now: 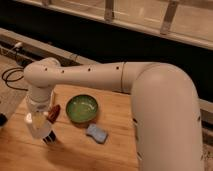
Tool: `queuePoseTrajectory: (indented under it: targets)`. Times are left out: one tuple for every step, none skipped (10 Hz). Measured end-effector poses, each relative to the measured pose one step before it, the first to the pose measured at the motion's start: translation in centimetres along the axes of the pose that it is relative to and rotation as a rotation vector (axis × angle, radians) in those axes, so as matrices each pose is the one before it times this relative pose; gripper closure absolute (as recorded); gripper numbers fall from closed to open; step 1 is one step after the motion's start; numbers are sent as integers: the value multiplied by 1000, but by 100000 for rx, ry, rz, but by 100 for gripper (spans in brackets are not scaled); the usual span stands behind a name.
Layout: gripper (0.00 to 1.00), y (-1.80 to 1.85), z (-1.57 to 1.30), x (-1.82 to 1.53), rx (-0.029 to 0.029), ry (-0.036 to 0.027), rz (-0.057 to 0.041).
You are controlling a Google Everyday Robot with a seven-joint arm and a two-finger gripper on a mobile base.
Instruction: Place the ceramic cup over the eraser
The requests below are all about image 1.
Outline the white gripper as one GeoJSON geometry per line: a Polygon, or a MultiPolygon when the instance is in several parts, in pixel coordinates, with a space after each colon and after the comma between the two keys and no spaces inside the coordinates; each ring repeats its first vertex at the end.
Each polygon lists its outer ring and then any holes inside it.
{"type": "Polygon", "coordinates": [[[43,112],[28,113],[25,116],[25,123],[33,138],[43,139],[46,144],[56,140],[56,135],[52,131],[51,123],[47,120],[43,112]]]}

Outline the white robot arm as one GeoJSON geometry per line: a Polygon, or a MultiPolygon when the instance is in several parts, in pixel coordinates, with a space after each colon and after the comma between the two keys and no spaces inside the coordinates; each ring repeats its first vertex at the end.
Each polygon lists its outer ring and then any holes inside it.
{"type": "Polygon", "coordinates": [[[57,84],[128,94],[139,171],[204,171],[199,97],[182,69],[160,62],[63,67],[45,58],[29,64],[24,78],[32,114],[48,109],[57,84]]]}

